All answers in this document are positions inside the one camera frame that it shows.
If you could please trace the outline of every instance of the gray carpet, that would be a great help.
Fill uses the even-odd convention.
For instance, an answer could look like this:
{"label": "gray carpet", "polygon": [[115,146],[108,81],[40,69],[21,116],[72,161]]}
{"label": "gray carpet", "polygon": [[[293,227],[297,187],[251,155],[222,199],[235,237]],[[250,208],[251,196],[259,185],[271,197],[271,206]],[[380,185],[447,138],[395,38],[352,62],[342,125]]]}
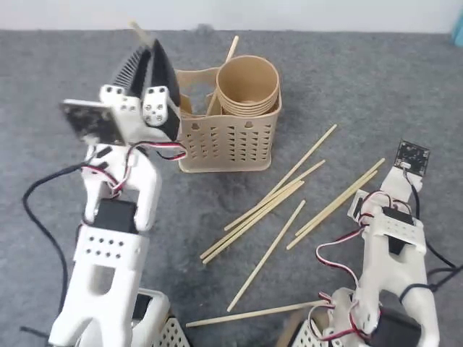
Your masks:
{"label": "gray carpet", "polygon": [[[156,33],[179,69],[219,65],[234,33],[199,30]],[[261,55],[281,73],[284,107],[273,163],[264,172],[185,174],[155,159],[163,177],[156,226],[142,285],[166,293],[181,322],[226,314],[291,211],[307,199],[235,312],[315,299],[352,286],[314,258],[316,245],[351,231],[348,204],[292,252],[284,245],[299,226],[371,167],[387,158],[367,190],[378,187],[399,140],[432,151],[424,180],[422,220],[428,239],[463,262],[463,51],[443,35],[356,33],[239,33],[237,53]],[[81,160],[85,147],[61,119],[64,98],[95,100],[133,34],[117,32],[0,32],[0,346],[42,346],[19,325],[49,331],[57,310],[61,270],[56,254],[27,219],[20,198],[36,179]],[[223,235],[227,222],[253,206],[333,123],[339,130],[310,163],[327,160],[301,192],[262,220],[209,266],[198,256]],[[40,188],[34,211],[64,248],[69,263],[85,192],[78,174]],[[362,266],[361,240],[327,251]],[[441,266],[431,254],[428,268]],[[436,294],[441,345],[463,339],[463,275]],[[272,346],[288,314],[186,330],[197,347]]]}

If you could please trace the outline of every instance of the paper cup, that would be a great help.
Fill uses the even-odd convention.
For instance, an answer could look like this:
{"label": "paper cup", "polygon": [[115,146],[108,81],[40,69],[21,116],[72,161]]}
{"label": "paper cup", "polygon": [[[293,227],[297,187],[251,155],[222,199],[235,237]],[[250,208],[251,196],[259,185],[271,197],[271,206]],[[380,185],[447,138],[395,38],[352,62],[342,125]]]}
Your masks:
{"label": "paper cup", "polygon": [[218,71],[216,83],[222,107],[247,116],[258,116],[270,109],[280,86],[275,67],[259,56],[230,59]]}

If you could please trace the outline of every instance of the white robotic arm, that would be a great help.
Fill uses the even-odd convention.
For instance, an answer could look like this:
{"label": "white robotic arm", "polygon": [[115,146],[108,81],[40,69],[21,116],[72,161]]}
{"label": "white robotic arm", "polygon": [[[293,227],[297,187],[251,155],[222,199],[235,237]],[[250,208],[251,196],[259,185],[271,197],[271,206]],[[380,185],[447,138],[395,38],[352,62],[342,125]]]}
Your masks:
{"label": "white robotic arm", "polygon": [[[142,95],[151,56],[151,81]],[[101,88],[100,99],[65,100],[62,105],[77,136],[89,144],[88,165],[82,167],[88,198],[75,267],[49,343],[158,346],[169,334],[163,329],[170,303],[164,294],[139,289],[139,284],[149,244],[145,232],[154,223],[161,177],[138,147],[182,148],[173,142],[181,130],[179,88],[160,43],[136,50],[114,84]],[[123,188],[136,191],[137,202],[119,199]],[[103,289],[108,273],[111,286]],[[177,345],[188,346],[178,322],[170,319],[169,324],[175,325],[171,334],[175,330],[178,335]]]}
{"label": "white robotic arm", "polygon": [[[324,347],[328,342],[323,337],[339,336],[332,339],[333,346],[438,346],[436,306],[427,287],[423,224],[412,217],[407,203],[412,184],[417,191],[421,189],[428,154],[426,149],[402,142],[381,190],[356,193],[348,216],[361,225],[359,234],[365,240],[359,285],[354,291],[340,288],[329,298],[329,324],[320,329],[319,336],[314,335],[315,322],[306,320],[295,341],[314,340],[319,343],[315,346]],[[382,307],[381,291],[396,294],[408,317]]]}

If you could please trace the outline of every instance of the plastic basket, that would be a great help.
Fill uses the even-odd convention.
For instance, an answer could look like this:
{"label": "plastic basket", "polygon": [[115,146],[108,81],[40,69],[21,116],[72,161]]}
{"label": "plastic basket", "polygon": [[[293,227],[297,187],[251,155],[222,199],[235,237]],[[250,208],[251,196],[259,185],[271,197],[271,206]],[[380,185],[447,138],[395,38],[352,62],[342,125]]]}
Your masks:
{"label": "plastic basket", "polygon": [[[177,71],[182,90],[195,83],[216,84],[218,67],[198,71]],[[211,95],[206,96],[206,104]],[[281,111],[281,93],[269,113],[241,117],[222,114],[216,103],[212,116],[192,115],[188,96],[182,94],[181,143],[188,156],[179,162],[182,171],[261,171],[271,164],[271,147],[276,120]]]}

